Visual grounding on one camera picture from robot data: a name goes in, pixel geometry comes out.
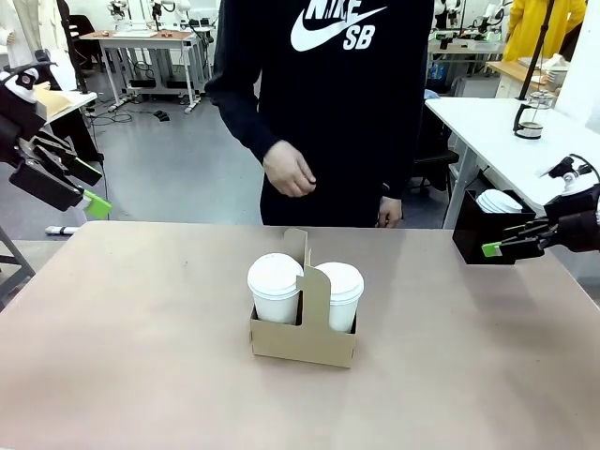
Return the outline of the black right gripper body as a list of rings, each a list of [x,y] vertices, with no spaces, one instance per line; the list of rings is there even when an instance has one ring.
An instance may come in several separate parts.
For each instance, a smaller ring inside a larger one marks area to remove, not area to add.
[[[600,252],[600,185],[557,196],[545,205],[549,231],[541,248],[563,246],[572,252]]]

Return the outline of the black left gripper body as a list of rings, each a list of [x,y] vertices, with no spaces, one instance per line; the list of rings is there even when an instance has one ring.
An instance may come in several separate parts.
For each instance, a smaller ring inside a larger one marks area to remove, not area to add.
[[[37,102],[33,84],[0,82],[0,163],[40,167],[29,144],[46,123],[46,109]]]

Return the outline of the glass French press with coffee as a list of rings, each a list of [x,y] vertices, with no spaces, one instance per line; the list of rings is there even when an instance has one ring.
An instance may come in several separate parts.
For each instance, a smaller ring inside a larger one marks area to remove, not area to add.
[[[513,133],[524,140],[539,140],[555,96],[547,90],[531,92],[517,110]]]

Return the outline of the white plastic cup lid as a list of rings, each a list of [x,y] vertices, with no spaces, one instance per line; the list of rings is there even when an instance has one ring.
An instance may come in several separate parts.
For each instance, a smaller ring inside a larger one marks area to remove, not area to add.
[[[257,294],[284,297],[297,291],[297,278],[303,275],[303,267],[291,256],[269,253],[249,267],[247,285]]]
[[[316,266],[329,279],[332,305],[346,305],[357,301],[365,289],[365,281],[360,271],[351,264],[325,262]]]

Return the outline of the brown cardboard cup carrier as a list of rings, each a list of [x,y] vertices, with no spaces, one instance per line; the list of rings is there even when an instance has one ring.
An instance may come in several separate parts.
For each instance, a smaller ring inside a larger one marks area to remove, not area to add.
[[[287,254],[304,269],[297,278],[300,291],[294,324],[264,322],[254,307],[250,315],[250,342],[259,356],[321,364],[339,368],[352,365],[356,346],[357,311],[350,333],[329,326],[331,285],[328,277],[311,263],[308,233],[290,228],[283,234]]]

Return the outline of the person right forearm black sleeve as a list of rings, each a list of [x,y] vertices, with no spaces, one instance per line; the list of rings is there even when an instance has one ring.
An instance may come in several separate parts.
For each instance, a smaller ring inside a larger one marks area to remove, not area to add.
[[[253,156],[263,163],[268,151],[279,142],[260,114],[258,99],[249,92],[222,92],[217,106],[228,130]]]

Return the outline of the person left forearm black sleeve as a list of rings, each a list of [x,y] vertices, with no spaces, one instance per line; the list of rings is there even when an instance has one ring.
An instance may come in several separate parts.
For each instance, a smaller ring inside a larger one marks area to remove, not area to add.
[[[386,116],[382,140],[382,195],[399,200],[412,174],[422,123],[426,77],[401,86]]]

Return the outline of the person left hand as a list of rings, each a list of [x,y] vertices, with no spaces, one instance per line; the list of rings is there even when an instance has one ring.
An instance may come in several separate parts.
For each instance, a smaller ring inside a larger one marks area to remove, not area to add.
[[[382,196],[379,206],[377,227],[395,229],[403,219],[401,199]]]

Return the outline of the person right hand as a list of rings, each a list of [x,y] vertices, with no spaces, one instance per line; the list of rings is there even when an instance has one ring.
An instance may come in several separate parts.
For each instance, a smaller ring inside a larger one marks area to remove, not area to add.
[[[262,166],[270,184],[287,197],[300,198],[315,190],[315,176],[303,155],[288,142],[275,143]]]

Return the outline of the stack of white lids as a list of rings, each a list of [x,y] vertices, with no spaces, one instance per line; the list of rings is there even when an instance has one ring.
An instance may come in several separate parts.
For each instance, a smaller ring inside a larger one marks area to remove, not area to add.
[[[487,214],[519,214],[523,211],[519,202],[498,189],[485,190],[475,202]]]

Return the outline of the brown paper envelopes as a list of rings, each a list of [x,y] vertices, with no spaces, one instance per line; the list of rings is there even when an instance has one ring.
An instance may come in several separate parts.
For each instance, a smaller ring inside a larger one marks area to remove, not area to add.
[[[60,91],[52,91],[48,86],[35,85],[34,94],[37,102],[44,107],[47,120],[71,106],[71,102]]]

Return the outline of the black lid box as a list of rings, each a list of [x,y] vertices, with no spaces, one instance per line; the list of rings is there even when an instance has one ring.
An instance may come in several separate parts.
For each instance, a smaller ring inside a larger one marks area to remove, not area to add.
[[[474,190],[464,192],[452,238],[466,264],[515,264],[515,259],[504,256],[488,258],[482,250],[484,244],[503,240],[505,229],[522,225],[536,217],[536,213],[521,201],[515,191],[507,189],[503,193],[516,200],[522,210],[518,213],[487,213],[476,203]]]

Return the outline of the white table with envelopes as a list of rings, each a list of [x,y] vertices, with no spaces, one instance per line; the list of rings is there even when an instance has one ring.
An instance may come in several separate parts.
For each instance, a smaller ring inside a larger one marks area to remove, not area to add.
[[[53,117],[50,120],[46,119],[44,107],[40,103],[37,103],[37,114],[46,120],[46,122],[42,128],[43,130],[51,131],[51,123],[52,122],[58,120],[59,118],[64,117],[65,115],[67,115],[69,113],[80,110],[81,108],[92,103],[94,100],[96,100],[98,98],[98,95],[94,92],[90,92],[87,94],[83,94],[83,93],[77,92],[77,91],[60,91],[60,92],[64,97],[66,97],[71,102],[71,106],[68,109],[64,110],[63,112],[60,112],[59,114],[57,114],[55,117]]]

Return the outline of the grey metal stand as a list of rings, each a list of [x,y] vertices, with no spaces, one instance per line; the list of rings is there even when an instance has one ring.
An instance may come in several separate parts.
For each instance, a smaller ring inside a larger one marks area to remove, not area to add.
[[[0,243],[3,244],[8,251],[8,254],[0,253],[0,265],[10,265],[16,268],[16,271],[12,275],[4,280],[0,280],[1,310],[4,308],[4,299],[18,286],[26,283],[30,278],[32,278],[36,274],[36,271],[17,249],[16,245],[8,237],[2,227],[0,227]]]

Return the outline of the white coat on mannequin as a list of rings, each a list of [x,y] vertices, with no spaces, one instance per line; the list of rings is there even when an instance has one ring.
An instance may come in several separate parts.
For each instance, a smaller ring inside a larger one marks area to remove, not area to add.
[[[56,0],[0,0],[0,46],[12,68],[33,62],[37,50],[67,52]]]

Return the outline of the black office chair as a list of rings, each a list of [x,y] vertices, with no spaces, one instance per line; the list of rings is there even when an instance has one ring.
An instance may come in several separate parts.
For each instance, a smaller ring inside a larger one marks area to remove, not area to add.
[[[446,191],[449,198],[452,197],[450,166],[459,160],[458,154],[448,146],[450,135],[450,128],[425,107],[412,176],[422,179],[421,189],[429,186]]]

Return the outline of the background table brown top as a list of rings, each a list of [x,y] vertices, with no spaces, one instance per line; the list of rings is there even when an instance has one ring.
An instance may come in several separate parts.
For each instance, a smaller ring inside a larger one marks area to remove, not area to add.
[[[198,34],[96,31],[83,38],[96,40],[102,50],[113,101],[125,95],[176,96],[186,114],[201,103],[211,68]]]

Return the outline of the stack of white items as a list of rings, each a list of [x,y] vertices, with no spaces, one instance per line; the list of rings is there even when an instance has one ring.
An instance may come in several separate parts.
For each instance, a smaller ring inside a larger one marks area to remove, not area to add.
[[[545,74],[547,84],[561,86],[570,67],[571,63],[569,61],[562,55],[554,53],[551,58],[542,64],[541,69]]]

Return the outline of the wood topped desk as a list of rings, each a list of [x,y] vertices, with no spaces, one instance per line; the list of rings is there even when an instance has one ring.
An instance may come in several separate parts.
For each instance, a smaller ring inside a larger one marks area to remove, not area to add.
[[[493,61],[487,62],[486,67],[500,76],[495,98],[518,97],[527,73],[525,66],[519,62]],[[545,74],[537,68],[533,73],[527,94],[533,91],[547,90],[557,97],[556,91],[560,90],[562,86],[563,84],[561,86],[547,84]]]

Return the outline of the black tripod pole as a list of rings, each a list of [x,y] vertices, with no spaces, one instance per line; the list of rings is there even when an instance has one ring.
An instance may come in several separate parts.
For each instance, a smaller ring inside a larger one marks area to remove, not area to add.
[[[545,38],[546,38],[546,35],[548,32],[549,22],[550,22],[552,10],[554,8],[554,3],[555,3],[555,0],[547,0],[547,9],[546,9],[546,13],[544,16],[544,20],[540,27],[540,33],[539,33],[539,36],[538,36],[538,39],[537,39],[537,42],[536,42],[536,45],[534,48],[531,62],[527,69],[525,80],[521,86],[521,90],[517,97],[517,100],[519,100],[519,101],[523,101],[526,99],[528,89],[530,87],[530,84],[531,84],[531,81],[533,78],[533,73],[535,72],[535,68],[537,66],[537,62],[538,62],[539,56],[542,52],[542,48],[543,48]]]

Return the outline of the background workbench with equipment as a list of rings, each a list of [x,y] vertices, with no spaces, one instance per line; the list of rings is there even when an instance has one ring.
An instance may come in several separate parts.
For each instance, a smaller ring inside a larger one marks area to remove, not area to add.
[[[504,31],[512,0],[487,0],[484,12],[465,22],[467,0],[434,0],[428,37],[427,79],[450,83],[464,67],[471,75],[503,55]]]

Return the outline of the person in yellow jacket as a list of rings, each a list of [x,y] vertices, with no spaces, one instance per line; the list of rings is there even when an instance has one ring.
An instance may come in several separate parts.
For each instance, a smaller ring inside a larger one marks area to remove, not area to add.
[[[550,0],[514,0],[510,9],[508,39],[502,60],[517,61],[532,57]],[[542,57],[558,53],[565,36],[582,24],[587,8],[586,0],[554,0]]]

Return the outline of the person black Nike hoodie torso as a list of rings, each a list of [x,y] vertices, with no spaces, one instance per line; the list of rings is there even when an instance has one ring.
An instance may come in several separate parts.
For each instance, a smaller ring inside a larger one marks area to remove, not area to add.
[[[424,74],[434,0],[221,0],[206,92],[253,90],[315,190],[279,193],[263,171],[269,226],[377,227],[383,128],[398,89]]]

